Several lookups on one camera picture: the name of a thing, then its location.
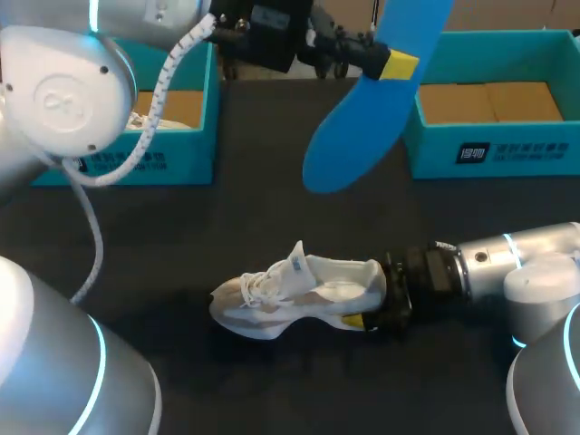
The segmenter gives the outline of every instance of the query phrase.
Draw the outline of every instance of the teal box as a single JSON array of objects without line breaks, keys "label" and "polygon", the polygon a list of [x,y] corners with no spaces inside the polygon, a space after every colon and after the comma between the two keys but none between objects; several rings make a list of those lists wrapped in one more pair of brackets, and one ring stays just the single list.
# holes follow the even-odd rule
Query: teal box
[{"label": "teal box", "polygon": [[419,95],[403,138],[416,179],[580,174],[580,48],[568,31],[441,36],[424,84],[546,82],[564,122],[428,125]]},{"label": "teal box", "polygon": [[[131,58],[140,91],[152,91],[167,54],[138,43],[121,42]],[[158,130],[141,163],[118,184],[124,186],[205,185],[213,179],[218,133],[219,74],[216,49],[210,43],[194,48],[179,66],[170,89],[203,91],[203,109],[195,130]],[[125,131],[98,154],[81,159],[81,171],[98,176],[116,169],[135,148],[141,131]],[[67,186],[58,170],[44,173],[35,186]]]}]

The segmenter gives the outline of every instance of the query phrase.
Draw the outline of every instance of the cardboard box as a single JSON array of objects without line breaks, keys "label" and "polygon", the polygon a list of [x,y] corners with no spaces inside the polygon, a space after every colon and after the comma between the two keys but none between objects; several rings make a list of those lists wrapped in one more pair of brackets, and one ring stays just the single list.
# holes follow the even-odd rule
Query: cardboard box
[{"label": "cardboard box", "polygon": [[[135,111],[147,114],[167,54],[147,46],[121,42],[134,66],[140,97]],[[219,109],[216,49],[203,43],[189,53],[173,77],[163,118],[185,123],[192,130],[158,130],[150,150],[125,179],[124,186],[209,184],[213,179]],[[97,176],[118,168],[133,151],[140,130],[126,130],[103,152],[79,159],[82,172]],[[43,174],[35,186],[67,186],[57,171]]]},{"label": "cardboard box", "polygon": [[[448,98],[439,86],[432,88],[439,97],[430,95],[426,102],[431,107],[424,107],[424,92],[419,92],[403,135],[413,177],[580,175],[578,77],[580,46],[567,31],[443,34],[423,83],[450,84],[454,94],[471,88],[463,85],[488,83],[488,104],[496,119],[429,124],[426,111],[459,116],[453,108],[437,106],[460,99],[466,104],[467,99]],[[472,101],[487,105],[480,91]],[[477,114],[469,111],[469,117]],[[482,113],[488,119],[488,107]]]},{"label": "cardboard box", "polygon": [[429,125],[496,121],[483,84],[429,84],[421,86],[419,93]]},{"label": "cardboard box", "polygon": [[545,82],[427,84],[420,104],[429,125],[563,121]]},{"label": "cardboard box", "polygon": [[562,122],[545,82],[488,83],[486,93],[498,122]]},{"label": "cardboard box", "polygon": [[[203,100],[201,91],[169,91],[163,119],[181,122],[192,129],[198,129],[203,117]],[[140,115],[147,115],[152,101],[153,92],[139,92],[133,111]]]}]

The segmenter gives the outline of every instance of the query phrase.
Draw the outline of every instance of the black table surface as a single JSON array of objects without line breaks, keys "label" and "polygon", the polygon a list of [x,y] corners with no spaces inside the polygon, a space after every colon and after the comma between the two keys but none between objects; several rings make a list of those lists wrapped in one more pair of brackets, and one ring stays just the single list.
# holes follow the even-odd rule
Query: black table surface
[{"label": "black table surface", "polygon": [[[351,82],[224,85],[211,187],[91,192],[106,243],[83,308],[141,351],[163,390],[160,434],[513,434],[511,353],[496,310],[466,309],[404,341],[303,321],[273,343],[215,326],[207,295],[308,252],[379,258],[428,240],[471,240],[578,220],[580,179],[413,181],[398,144],[346,191],[301,182],[309,138]],[[2,255],[71,295],[92,239],[67,188],[31,189],[0,212]]]}]

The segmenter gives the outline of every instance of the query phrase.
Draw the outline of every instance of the shoe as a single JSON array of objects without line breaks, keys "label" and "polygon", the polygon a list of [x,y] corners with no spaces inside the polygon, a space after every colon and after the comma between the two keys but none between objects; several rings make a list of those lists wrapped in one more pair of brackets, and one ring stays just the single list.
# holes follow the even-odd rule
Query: shoe
[{"label": "shoe", "polygon": [[[126,130],[144,130],[146,120],[146,116],[132,112],[127,122]],[[158,130],[191,130],[191,127],[181,122],[161,120]]]},{"label": "shoe", "polygon": [[378,262],[305,256],[298,242],[290,257],[266,272],[243,274],[211,295],[209,311],[228,330],[257,340],[273,340],[291,324],[314,317],[331,326],[361,331],[343,320],[381,307],[387,294]]}]

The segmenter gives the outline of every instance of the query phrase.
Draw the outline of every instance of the robotic arm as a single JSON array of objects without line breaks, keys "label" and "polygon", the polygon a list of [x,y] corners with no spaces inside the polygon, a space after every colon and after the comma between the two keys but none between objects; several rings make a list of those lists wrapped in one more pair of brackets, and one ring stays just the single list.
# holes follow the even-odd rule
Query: robotic arm
[{"label": "robotic arm", "polygon": [[406,329],[449,303],[507,303],[514,350],[507,406],[518,435],[580,433],[580,225],[387,255],[390,292],[367,330]]},{"label": "robotic arm", "polygon": [[[226,56],[280,72],[297,56],[317,69],[348,62],[379,80],[391,55],[370,34],[336,25],[313,0],[3,0],[0,24],[0,201],[45,170],[43,155],[65,159],[70,175],[88,187],[129,173],[155,134],[173,68],[203,39]],[[137,97],[131,59],[112,38],[173,50],[156,88],[149,131],[123,170],[90,180],[67,159],[113,143]]]}]

